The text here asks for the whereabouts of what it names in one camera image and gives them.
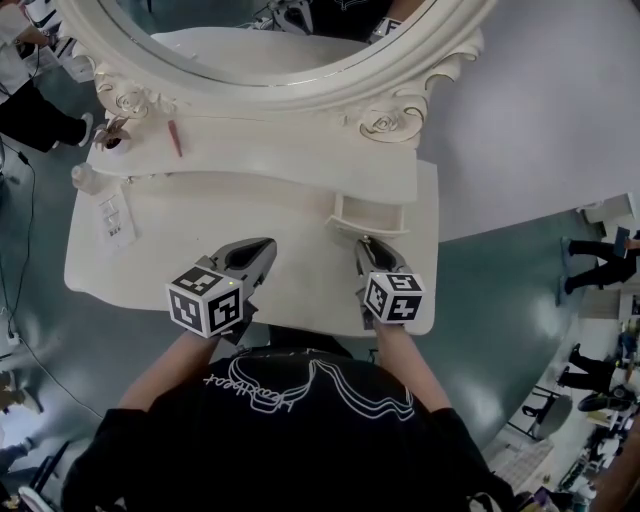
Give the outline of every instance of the white table surface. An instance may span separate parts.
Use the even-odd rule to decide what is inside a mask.
[[[91,197],[76,198],[65,282],[110,304],[167,310],[164,284],[202,255],[244,238],[269,236],[278,257],[252,302],[254,320],[343,336],[370,336],[354,296],[353,240],[325,227],[330,191],[265,177],[180,173],[123,182],[138,239],[108,256],[94,228]],[[420,273],[426,314],[408,325],[431,330],[438,255],[436,167],[418,162],[418,201],[406,207],[408,235],[390,242]]]

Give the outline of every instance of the cable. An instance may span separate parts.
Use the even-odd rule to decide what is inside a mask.
[[[40,45],[36,45],[36,48],[38,49],[38,55],[36,57],[36,70],[34,71],[33,75],[31,76],[32,80],[36,76],[38,76],[38,70],[40,69]]]
[[[9,298],[7,296],[7,287],[6,287],[5,278],[4,278],[4,269],[2,268],[2,255],[0,254],[0,280],[2,281],[2,293],[4,295],[4,300],[5,300],[5,304],[6,304],[6,306],[2,308],[2,312],[7,311],[10,314],[9,320],[7,322],[7,336],[11,337],[11,336],[13,336],[13,333],[11,332],[11,322],[13,321],[13,318],[15,317],[16,312],[18,311],[18,307],[20,306],[20,297],[22,295],[22,283],[24,281],[24,276],[25,276],[25,273],[26,273],[27,265],[29,264],[29,258],[31,256],[31,229],[33,227],[34,210],[35,210],[35,208],[34,208],[34,198],[35,198],[35,190],[36,190],[36,171],[31,166],[31,164],[29,163],[29,159],[24,155],[24,153],[22,153],[22,151],[16,151],[15,149],[13,149],[8,144],[4,144],[4,145],[7,148],[9,148],[11,151],[16,153],[18,155],[18,158],[20,158],[20,160],[31,169],[31,173],[33,174],[33,180],[32,180],[32,183],[31,183],[31,217],[29,219],[29,227],[27,228],[27,256],[25,257],[24,263],[22,264],[22,271],[20,272],[20,281],[18,282],[18,292],[17,292],[17,295],[16,295],[16,300],[15,300],[13,308],[11,308],[9,306]],[[3,192],[3,187],[4,187],[4,181],[0,184],[0,187],[1,187],[0,188],[0,209],[1,209],[2,208],[2,192]],[[60,383],[60,381],[58,381],[58,379],[56,379],[53,375],[51,375],[49,370],[47,370],[44,367],[44,365],[40,362],[40,360],[38,359],[38,356],[36,356],[35,352],[31,349],[29,344],[23,338],[19,338],[19,339],[24,344],[24,346],[27,347],[27,350],[31,353],[31,356],[33,357],[34,361],[38,364],[40,369],[43,372],[45,372],[47,374],[47,376],[53,382],[55,382],[78,405],[80,405],[81,407],[85,408],[86,410],[91,412],[96,417],[98,417],[100,419],[103,419],[103,416],[101,416],[96,411],[94,411],[91,407],[89,407],[88,405],[83,404],[82,402],[80,402],[80,400],[78,400],[75,396],[73,396],[71,394],[71,392],[67,388],[65,388]]]
[[[20,338],[20,341],[22,342],[22,344],[27,347],[27,350],[31,353],[31,357],[33,357],[34,361],[38,364],[38,366],[40,367],[40,369],[46,373],[49,378],[55,382],[67,395],[69,395],[69,397],[75,402],[77,403],[80,407],[84,407],[87,411],[89,411],[90,413],[92,413],[94,416],[100,418],[100,419],[104,419],[104,416],[98,414],[96,411],[94,411],[91,407],[89,407],[88,405],[83,404],[80,400],[78,400],[75,396],[73,396],[71,394],[71,392],[65,388],[62,384],[60,384],[60,381],[58,381],[58,379],[56,379],[53,375],[51,375],[51,373],[49,372],[49,370],[47,370],[44,365],[40,362],[40,360],[38,359],[38,357],[36,356],[36,354],[34,353],[33,350],[31,350],[31,347],[29,346],[29,344],[23,340],[22,338]]]
[[[11,312],[9,316],[9,321],[7,322],[7,336],[12,337],[13,333],[11,332],[11,322],[20,307],[20,297],[22,296],[22,283],[24,282],[24,276],[27,272],[27,265],[29,264],[29,260],[31,258],[31,230],[33,227],[33,219],[35,217],[35,193],[36,193],[36,171],[29,163],[29,159],[24,155],[22,151],[16,151],[8,144],[5,144],[7,148],[18,155],[18,158],[31,169],[31,174],[33,175],[33,180],[31,181],[31,216],[29,218],[29,227],[27,228],[27,256],[24,259],[24,263],[22,264],[22,270],[20,271],[20,280],[18,281],[18,291],[16,293],[16,300],[13,304],[13,307],[9,304],[9,299],[7,296],[6,284],[4,279],[4,272],[2,269],[2,264],[0,263],[0,277],[2,278],[2,293],[4,294],[4,300],[6,303],[7,309]]]

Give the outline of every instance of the chair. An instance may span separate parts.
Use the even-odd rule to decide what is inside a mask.
[[[53,512],[53,508],[49,506],[49,504],[42,498],[41,493],[45,484],[51,477],[53,470],[56,468],[60,459],[64,455],[64,452],[69,447],[70,442],[67,441],[62,445],[62,447],[56,452],[55,455],[49,455],[44,459],[38,471],[33,476],[31,483],[29,486],[20,487],[18,489],[18,493],[20,494],[21,510],[31,511],[31,512]]]
[[[511,422],[508,425],[534,441],[542,441],[564,425],[571,414],[571,409],[573,409],[573,401],[566,395],[560,395],[540,386],[534,386],[534,388],[546,393],[544,395],[535,391],[531,393],[534,396],[545,398],[546,403],[542,409],[534,409],[528,405],[522,407],[522,412],[526,416],[535,418],[533,424],[527,430],[523,430]]]

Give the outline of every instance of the white vanity table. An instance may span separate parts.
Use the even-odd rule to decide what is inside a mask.
[[[438,180],[436,167],[417,161],[415,148],[434,82],[456,79],[462,60],[479,55],[477,25],[492,5],[429,0],[402,25],[406,30],[362,51],[352,53],[361,43],[328,40],[334,50],[305,60],[309,45],[315,47],[307,37],[300,58],[288,47],[287,59],[274,66],[283,74],[256,75],[243,74],[237,63],[221,71],[224,52],[203,52],[210,38],[242,37],[239,29],[197,29],[193,37],[185,30],[154,40],[111,0],[60,0],[70,30],[96,64],[101,101],[132,118],[125,126],[132,136],[127,153],[92,148],[87,161],[104,180],[122,181],[138,237],[107,255],[91,219],[91,197],[78,193],[67,286],[120,307],[166,310],[164,283],[177,269],[224,244],[268,236],[278,243],[278,257],[252,299],[259,309],[254,319],[368,336],[354,296],[353,249],[358,236],[373,234],[421,274],[429,290],[426,313],[409,330],[428,332]],[[252,40],[263,37],[248,32]],[[291,34],[275,35],[265,40],[289,45]],[[337,62],[322,60],[332,52]],[[292,67],[285,69],[286,62]],[[305,62],[315,69],[300,69]]]

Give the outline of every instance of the mirror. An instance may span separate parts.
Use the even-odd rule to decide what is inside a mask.
[[[416,9],[426,12],[436,0],[99,2],[136,44],[159,54],[151,41],[135,37],[127,23],[119,20],[134,23],[188,61],[170,59],[172,65],[213,77],[216,72],[284,75],[333,64],[372,44],[381,44],[379,41],[393,34]]]

